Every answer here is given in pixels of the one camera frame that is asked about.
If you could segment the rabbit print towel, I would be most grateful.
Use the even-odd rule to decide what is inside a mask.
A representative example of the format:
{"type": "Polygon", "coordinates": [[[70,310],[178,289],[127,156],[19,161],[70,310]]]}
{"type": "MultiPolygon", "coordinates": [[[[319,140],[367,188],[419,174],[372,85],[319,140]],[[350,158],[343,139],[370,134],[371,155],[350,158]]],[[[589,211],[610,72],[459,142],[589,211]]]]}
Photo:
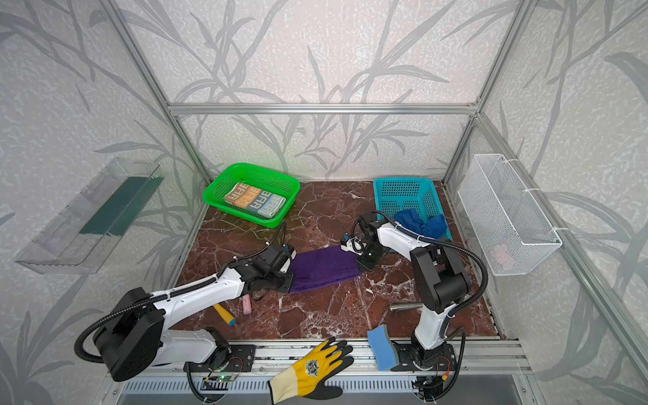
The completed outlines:
{"type": "Polygon", "coordinates": [[[264,219],[274,218],[286,203],[285,197],[242,182],[236,183],[224,200],[264,219]]]}

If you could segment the purple towel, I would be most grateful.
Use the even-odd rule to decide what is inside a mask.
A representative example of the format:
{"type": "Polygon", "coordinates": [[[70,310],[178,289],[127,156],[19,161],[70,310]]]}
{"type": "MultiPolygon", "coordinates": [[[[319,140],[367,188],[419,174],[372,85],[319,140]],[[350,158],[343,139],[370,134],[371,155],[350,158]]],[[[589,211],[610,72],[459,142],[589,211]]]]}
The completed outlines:
{"type": "Polygon", "coordinates": [[[361,274],[356,255],[340,246],[303,252],[291,262],[293,281],[290,294],[305,293],[358,278],[361,274]]]}

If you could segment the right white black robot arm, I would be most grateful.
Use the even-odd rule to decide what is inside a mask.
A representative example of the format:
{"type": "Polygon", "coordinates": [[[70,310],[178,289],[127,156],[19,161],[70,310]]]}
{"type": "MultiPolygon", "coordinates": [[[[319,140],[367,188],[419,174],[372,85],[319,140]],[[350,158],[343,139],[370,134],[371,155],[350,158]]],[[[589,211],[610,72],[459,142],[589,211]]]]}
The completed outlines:
{"type": "Polygon", "coordinates": [[[447,238],[422,236],[381,211],[359,216],[341,248],[357,256],[362,271],[373,270],[388,251],[410,261],[423,303],[413,344],[422,354],[447,341],[451,320],[479,301],[489,282],[487,266],[476,253],[447,238]]]}

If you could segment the teal plastic basket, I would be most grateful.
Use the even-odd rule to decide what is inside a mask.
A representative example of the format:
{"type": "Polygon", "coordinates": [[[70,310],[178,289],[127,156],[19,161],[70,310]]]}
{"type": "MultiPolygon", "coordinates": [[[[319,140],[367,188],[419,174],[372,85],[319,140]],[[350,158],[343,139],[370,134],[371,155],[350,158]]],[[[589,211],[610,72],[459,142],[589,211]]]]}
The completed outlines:
{"type": "MultiPolygon", "coordinates": [[[[415,209],[423,220],[444,214],[432,180],[421,177],[383,177],[374,180],[376,209],[391,218],[403,210],[415,209]]],[[[449,227],[444,237],[452,240],[449,227]]]]}

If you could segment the blue towel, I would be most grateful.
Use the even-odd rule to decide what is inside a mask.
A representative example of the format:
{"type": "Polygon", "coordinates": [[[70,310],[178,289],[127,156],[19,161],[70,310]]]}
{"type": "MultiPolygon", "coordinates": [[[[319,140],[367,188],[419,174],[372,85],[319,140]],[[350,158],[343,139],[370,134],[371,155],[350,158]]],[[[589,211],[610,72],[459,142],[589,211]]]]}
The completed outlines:
{"type": "Polygon", "coordinates": [[[423,220],[415,209],[403,210],[395,215],[395,220],[404,228],[428,238],[440,239],[448,231],[443,214],[423,220]]]}

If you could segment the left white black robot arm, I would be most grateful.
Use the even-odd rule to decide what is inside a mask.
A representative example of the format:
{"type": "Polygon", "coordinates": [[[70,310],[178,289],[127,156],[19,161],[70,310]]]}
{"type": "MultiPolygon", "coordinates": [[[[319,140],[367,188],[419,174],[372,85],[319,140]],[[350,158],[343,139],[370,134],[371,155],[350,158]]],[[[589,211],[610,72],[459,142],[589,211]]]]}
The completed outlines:
{"type": "Polygon", "coordinates": [[[105,365],[114,381],[127,381],[150,367],[200,364],[226,351],[228,344],[217,332],[173,327],[214,305],[257,291],[288,293],[296,251],[285,242],[285,235],[282,223],[263,249],[233,258],[198,281],[152,293],[143,288],[128,291],[108,315],[81,332],[74,353],[86,362],[105,365]]]}

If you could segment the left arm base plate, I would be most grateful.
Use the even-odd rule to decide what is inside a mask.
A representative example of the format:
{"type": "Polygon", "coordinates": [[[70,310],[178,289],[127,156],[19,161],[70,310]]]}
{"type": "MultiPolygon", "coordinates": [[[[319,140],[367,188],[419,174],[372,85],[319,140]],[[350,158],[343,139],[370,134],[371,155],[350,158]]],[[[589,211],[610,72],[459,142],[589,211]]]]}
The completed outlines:
{"type": "Polygon", "coordinates": [[[234,344],[219,346],[202,363],[187,362],[184,371],[198,372],[250,372],[255,358],[257,346],[253,344],[234,344]]]}

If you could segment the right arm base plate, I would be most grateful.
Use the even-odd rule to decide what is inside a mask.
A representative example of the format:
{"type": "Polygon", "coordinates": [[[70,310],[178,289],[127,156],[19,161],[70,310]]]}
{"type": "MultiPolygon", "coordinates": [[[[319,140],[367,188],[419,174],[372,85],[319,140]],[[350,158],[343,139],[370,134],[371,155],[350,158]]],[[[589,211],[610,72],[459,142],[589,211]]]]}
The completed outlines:
{"type": "Polygon", "coordinates": [[[421,349],[415,344],[394,344],[398,362],[390,371],[440,371],[449,374],[455,371],[457,356],[448,342],[442,342],[434,349],[421,349]]]}

